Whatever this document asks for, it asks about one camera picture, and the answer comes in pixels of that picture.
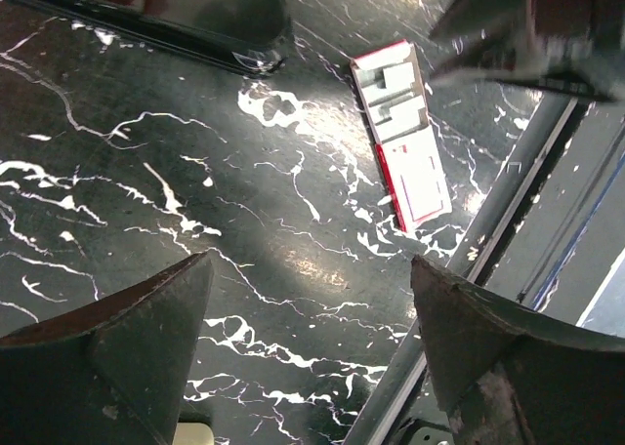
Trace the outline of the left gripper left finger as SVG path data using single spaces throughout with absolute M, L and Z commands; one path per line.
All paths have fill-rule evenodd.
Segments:
M 172 444 L 213 279 L 204 253 L 1 340 L 5 444 Z

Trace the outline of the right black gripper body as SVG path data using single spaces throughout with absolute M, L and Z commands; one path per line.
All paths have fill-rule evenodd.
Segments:
M 434 69 L 439 85 L 483 80 L 624 99 L 624 0 L 453 0 L 429 37 L 470 40 Z

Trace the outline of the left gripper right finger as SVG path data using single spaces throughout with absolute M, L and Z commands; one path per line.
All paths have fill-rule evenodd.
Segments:
M 455 443 L 623 443 L 623 339 L 533 311 L 421 256 L 411 289 Z

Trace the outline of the staple box red white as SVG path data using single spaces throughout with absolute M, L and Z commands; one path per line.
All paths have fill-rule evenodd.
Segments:
M 451 212 L 415 45 L 398 41 L 350 68 L 400 230 Z

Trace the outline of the black stapler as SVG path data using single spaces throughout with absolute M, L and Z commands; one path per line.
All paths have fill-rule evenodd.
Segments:
M 293 43 L 285 0 L 19 0 L 220 68 L 263 78 Z

